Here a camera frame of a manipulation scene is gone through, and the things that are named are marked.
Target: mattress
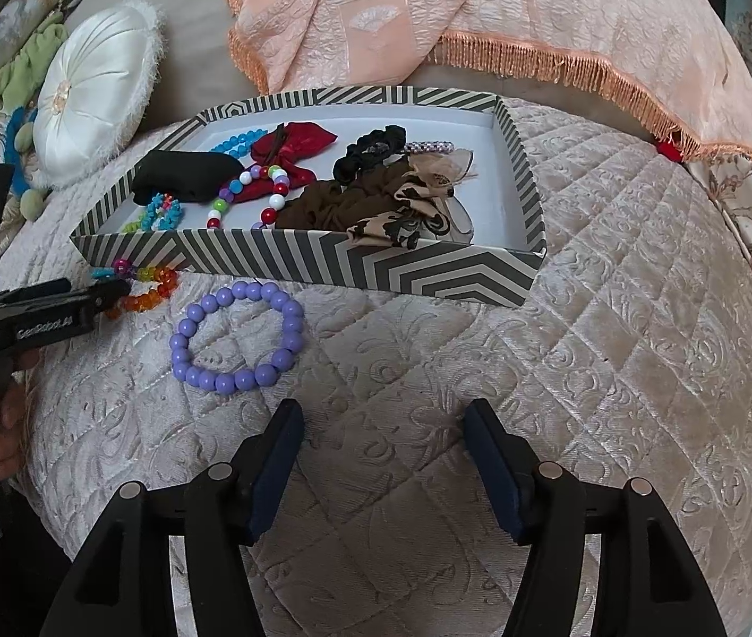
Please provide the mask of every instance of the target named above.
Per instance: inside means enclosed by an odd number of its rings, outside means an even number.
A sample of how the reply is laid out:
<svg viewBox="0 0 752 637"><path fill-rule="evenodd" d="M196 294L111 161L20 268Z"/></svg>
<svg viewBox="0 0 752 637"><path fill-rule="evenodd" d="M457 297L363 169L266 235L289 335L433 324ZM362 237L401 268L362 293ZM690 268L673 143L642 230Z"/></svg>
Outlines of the mattress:
<svg viewBox="0 0 752 637"><path fill-rule="evenodd" d="M729 634L752 619L752 276L717 210L640 139L511 101L543 196L549 255L518 310L284 282L308 345L271 388L232 398L169 374L188 302L230 278L185 272L168 304L44 351L28 376L29 464L18 479L70 556L126 480L165 487L232 457L297 398L306 433L275 523L244 549L267 634L499 634L527 551L497 527L457 419L487 398L539 457L581 479L651 480ZM0 261L0 289L89 280L76 223L145 151L53 194ZM204 365L250 365L274 313L202 324ZM587 634L598 540L586 547L574 635ZM179 630L195 634L173 542Z"/></svg>

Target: red fabric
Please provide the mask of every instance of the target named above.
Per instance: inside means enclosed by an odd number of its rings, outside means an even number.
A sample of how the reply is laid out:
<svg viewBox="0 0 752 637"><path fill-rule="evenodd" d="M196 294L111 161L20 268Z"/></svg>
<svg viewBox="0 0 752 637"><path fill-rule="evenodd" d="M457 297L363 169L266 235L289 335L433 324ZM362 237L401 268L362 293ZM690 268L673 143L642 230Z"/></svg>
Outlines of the red fabric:
<svg viewBox="0 0 752 637"><path fill-rule="evenodd" d="M673 143L669 143L667 141L658 142L658 144L656 144L656 152L658 152L660 155L664 155L672 163L683 162L683 156L680 154L679 150L675 148Z"/></svg>
<svg viewBox="0 0 752 637"><path fill-rule="evenodd" d="M304 167L298 167L298 160L313 158L319 152L331 146L337 139L335 134L326 131L322 126L314 122L288 122L284 125L285 140L281 144L276 155L269 158L269 154L276 142L276 132L271 131L263 135L258 141L252 144L252 159L257 165L278 165L284 168L288 173L290 180L290 189L298 189L306 184L311 184L317 180L311 170ZM269 179L252 180L243 188L241 193L235 195L234 203L243 203L260 199L262 196L269 196L273 193L273 183Z"/></svg>

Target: red bead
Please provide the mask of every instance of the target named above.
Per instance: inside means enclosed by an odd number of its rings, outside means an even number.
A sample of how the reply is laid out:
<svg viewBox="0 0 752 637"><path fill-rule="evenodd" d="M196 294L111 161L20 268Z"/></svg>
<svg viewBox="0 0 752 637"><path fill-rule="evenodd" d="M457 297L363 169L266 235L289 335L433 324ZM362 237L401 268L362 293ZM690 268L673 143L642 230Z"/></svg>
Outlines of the red bead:
<svg viewBox="0 0 752 637"><path fill-rule="evenodd" d="M276 221L276 212L272 208L264 208L261 211L261 222L264 225L272 225Z"/></svg>

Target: white bead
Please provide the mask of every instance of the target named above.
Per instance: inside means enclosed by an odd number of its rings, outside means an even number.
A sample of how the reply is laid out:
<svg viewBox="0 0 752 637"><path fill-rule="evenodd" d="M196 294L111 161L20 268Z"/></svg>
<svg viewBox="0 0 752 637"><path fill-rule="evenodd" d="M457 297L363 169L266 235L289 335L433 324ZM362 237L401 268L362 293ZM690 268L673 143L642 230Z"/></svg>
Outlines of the white bead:
<svg viewBox="0 0 752 637"><path fill-rule="evenodd" d="M281 210L284 208L284 196L280 193L274 193L270 197L270 208L273 210Z"/></svg>

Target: blue gripper pad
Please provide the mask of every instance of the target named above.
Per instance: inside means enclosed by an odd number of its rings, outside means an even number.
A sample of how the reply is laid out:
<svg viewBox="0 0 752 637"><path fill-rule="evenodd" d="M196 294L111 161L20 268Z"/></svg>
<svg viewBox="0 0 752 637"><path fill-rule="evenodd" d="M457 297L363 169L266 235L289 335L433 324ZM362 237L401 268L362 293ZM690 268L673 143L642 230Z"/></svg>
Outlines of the blue gripper pad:
<svg viewBox="0 0 752 637"><path fill-rule="evenodd" d="M524 530L520 518L520 491L475 402L464 412L464 443L479 470L494 517L502 531L517 541Z"/></svg>
<svg viewBox="0 0 752 637"><path fill-rule="evenodd" d="M289 410L289 414L284 419L276 441L264 460L264 467L252 488L252 514L246 528L254 541L272 526L284 487L288 484L290 470L294 466L302 437L305 435L305 419L302 417L300 404L294 400L285 400L273 419L276 419L276 416L281 417L279 412L283 408Z"/></svg>

